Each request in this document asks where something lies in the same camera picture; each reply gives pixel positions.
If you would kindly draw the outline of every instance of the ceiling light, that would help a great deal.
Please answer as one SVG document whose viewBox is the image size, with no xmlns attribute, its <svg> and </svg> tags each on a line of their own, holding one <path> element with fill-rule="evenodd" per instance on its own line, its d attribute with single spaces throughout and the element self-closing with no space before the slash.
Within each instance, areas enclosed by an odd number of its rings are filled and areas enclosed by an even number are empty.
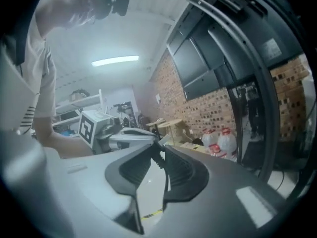
<svg viewBox="0 0 317 238">
<path fill-rule="evenodd" d="M 104 60 L 94 61 L 92 62 L 93 67 L 111 64 L 111 63 L 117 63 L 117 62 L 123 62 L 123 61 L 137 61 L 139 60 L 139 56 L 129 56 L 129 57 L 118 57 L 118 58 L 108 58 Z"/>
</svg>

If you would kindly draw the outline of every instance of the forearm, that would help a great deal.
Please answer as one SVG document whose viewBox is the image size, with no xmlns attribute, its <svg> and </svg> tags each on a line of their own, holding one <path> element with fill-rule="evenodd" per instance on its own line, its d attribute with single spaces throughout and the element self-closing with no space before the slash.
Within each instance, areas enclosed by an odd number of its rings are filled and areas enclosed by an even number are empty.
<svg viewBox="0 0 317 238">
<path fill-rule="evenodd" d="M 45 147 L 54 148 L 61 158 L 75 158 L 92 155 L 92 150 L 81 138 L 70 138 L 52 132 L 41 142 Z"/>
</svg>

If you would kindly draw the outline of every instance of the hazard stripe tape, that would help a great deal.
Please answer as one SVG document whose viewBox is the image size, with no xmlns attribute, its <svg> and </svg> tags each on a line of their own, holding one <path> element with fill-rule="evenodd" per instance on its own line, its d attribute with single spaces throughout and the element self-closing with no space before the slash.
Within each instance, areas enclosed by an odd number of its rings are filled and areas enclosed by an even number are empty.
<svg viewBox="0 0 317 238">
<path fill-rule="evenodd" d="M 146 215 L 146 216 L 142 217 L 141 220 L 146 220 L 146 219 L 148 219 L 148 218 L 150 218 L 150 217 L 152 217 L 152 216 L 154 216 L 156 214 L 162 213 L 162 212 L 163 212 L 163 209 L 159 209 L 158 211 L 156 211 L 156 212 L 154 212 L 152 214 L 149 214 L 149 215 Z"/>
</svg>

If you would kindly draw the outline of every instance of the black pants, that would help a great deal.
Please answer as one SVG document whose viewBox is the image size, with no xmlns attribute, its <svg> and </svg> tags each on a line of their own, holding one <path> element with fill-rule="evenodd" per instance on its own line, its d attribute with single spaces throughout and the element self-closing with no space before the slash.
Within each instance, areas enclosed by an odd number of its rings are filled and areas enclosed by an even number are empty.
<svg viewBox="0 0 317 238">
<path fill-rule="evenodd" d="M 257 132 L 259 135 L 264 135 L 264 106 L 260 98 L 248 101 L 249 106 L 249 121 L 252 132 Z"/>
</svg>

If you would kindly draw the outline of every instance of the round wooden table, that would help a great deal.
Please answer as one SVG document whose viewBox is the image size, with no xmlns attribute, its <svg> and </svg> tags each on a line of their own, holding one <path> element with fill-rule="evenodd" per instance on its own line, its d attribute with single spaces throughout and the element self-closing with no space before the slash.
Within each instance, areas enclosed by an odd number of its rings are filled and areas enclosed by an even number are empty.
<svg viewBox="0 0 317 238">
<path fill-rule="evenodd" d="M 183 120 L 182 119 L 175 119 L 175 120 L 172 120 L 172 121 L 166 121 L 162 124 L 160 124 L 158 127 L 159 128 L 167 128 L 167 133 L 168 133 L 168 129 L 170 130 L 170 136 L 172 137 L 172 140 L 173 140 L 173 144 L 175 145 L 175 142 L 174 142 L 174 137 L 173 137 L 173 132 L 172 132 L 172 128 L 171 126 L 172 125 L 176 125 L 180 122 L 182 122 Z"/>
<path fill-rule="evenodd" d="M 158 139 L 160 140 L 160 135 L 159 135 L 159 129 L 158 129 L 158 124 L 162 123 L 162 122 L 165 122 L 165 119 L 161 119 L 161 120 L 158 120 L 158 121 L 155 121 L 155 122 L 151 122 L 151 123 L 148 123 L 146 124 L 146 126 L 148 127 L 151 127 L 151 126 L 155 126 L 155 129 L 157 130 L 157 134 L 158 134 Z"/>
</svg>

